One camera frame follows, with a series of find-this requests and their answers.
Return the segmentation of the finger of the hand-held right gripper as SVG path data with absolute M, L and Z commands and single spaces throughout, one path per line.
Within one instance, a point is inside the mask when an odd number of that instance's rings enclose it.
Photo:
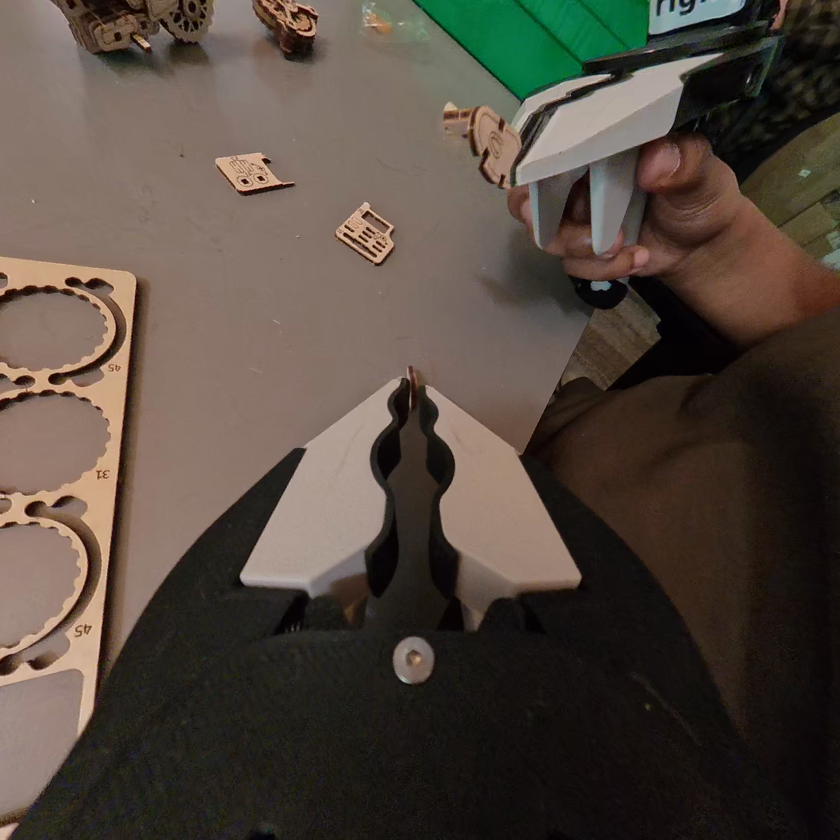
M 618 72 L 600 73 L 564 80 L 527 96 L 511 122 L 512 128 L 518 133 L 521 147 L 531 147 L 562 106 L 616 82 Z
M 537 246 L 560 220 L 574 182 L 590 176 L 591 240 L 596 254 L 620 232 L 635 244 L 647 196 L 636 185 L 642 145 L 676 125 L 685 77 L 720 52 L 652 65 L 562 106 L 529 148 L 521 148 L 511 179 L 529 190 Z

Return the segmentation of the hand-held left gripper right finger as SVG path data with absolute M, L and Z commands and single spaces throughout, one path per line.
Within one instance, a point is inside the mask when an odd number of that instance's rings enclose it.
M 491 605 L 577 588 L 581 572 L 518 451 L 433 387 L 420 388 L 433 582 L 478 628 Z

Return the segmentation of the person's right hand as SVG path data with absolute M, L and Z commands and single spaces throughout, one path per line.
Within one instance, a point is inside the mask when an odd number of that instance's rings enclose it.
M 592 246 L 589 181 L 584 175 L 573 183 L 560 220 L 540 248 L 559 257 L 568 276 L 594 282 L 665 277 L 724 232 L 749 204 L 703 136 L 670 134 L 639 151 L 636 185 L 647 204 L 636 243 L 620 232 L 598 255 Z

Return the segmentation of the green plastic bin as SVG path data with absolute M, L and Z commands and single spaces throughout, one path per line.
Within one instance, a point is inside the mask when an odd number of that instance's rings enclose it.
M 416 1 L 515 97 L 646 45 L 647 1 Z

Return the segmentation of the person's right forearm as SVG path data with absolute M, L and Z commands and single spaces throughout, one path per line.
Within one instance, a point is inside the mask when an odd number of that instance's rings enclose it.
M 748 348 L 838 306 L 838 274 L 748 198 L 735 195 L 711 221 L 654 274 L 720 336 Z

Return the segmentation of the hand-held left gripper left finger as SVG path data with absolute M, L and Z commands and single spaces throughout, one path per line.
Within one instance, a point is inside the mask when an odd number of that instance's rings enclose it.
M 401 377 L 308 442 L 243 569 L 244 585 L 381 596 L 397 566 L 395 502 L 410 381 Z

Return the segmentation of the person's brown clothing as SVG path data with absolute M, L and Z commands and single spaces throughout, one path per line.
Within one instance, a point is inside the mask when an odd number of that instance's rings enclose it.
M 716 374 L 579 378 L 529 452 L 663 586 L 811 838 L 838 838 L 838 308 Z

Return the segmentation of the small clear plastic bag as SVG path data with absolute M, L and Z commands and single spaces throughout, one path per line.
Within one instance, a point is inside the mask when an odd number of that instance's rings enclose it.
M 359 30 L 375 43 L 416 45 L 428 40 L 425 13 L 411 1 L 362 1 Z

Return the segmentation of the wooden motorcycle model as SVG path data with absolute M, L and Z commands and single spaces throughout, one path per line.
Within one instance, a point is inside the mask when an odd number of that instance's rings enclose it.
M 79 47 L 106 54 L 132 46 L 151 51 L 162 29 L 182 44 L 199 42 L 210 28 L 214 1 L 54 1 Z

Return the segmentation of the grey desk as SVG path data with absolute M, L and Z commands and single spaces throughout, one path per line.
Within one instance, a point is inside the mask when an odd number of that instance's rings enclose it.
M 2 255 L 138 279 L 104 673 L 203 531 L 292 448 L 409 364 L 523 449 L 590 310 L 442 131 L 446 102 L 519 102 L 428 17 L 375 43 L 312 2 L 311 57 L 250 2 L 199 45 L 91 56 L 51 2 L 2 2 Z M 217 157 L 295 185 L 239 195 Z M 362 203 L 381 266 L 334 236 Z

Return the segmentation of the square notched wooden piece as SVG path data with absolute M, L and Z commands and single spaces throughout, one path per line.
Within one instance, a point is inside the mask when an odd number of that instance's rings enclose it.
M 295 185 L 284 182 L 270 169 L 271 160 L 260 152 L 217 157 L 215 165 L 239 195 L 253 195 L 286 189 Z

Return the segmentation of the wooden sheet with round holes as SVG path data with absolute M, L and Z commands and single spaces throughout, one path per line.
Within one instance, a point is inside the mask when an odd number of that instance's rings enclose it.
M 2 838 L 95 705 L 137 289 L 2 257 Z

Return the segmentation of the wooden gear assembly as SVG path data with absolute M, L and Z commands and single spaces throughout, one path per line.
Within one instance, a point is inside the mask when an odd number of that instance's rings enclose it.
M 295 1 L 252 1 L 252 7 L 284 57 L 312 53 L 319 21 L 319 13 L 313 7 Z

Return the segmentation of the slotted grid wooden piece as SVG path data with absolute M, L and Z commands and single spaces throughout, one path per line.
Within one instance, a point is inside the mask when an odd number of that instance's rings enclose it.
M 364 202 L 335 229 L 334 236 L 373 266 L 381 266 L 393 252 L 394 231 L 393 224 Z

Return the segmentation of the small oval wooden assembly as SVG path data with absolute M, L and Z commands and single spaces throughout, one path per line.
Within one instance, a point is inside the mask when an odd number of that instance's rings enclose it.
M 479 160 L 488 183 L 511 189 L 511 171 L 522 151 L 519 133 L 491 107 L 459 108 L 449 101 L 443 111 L 444 135 L 465 141 Z

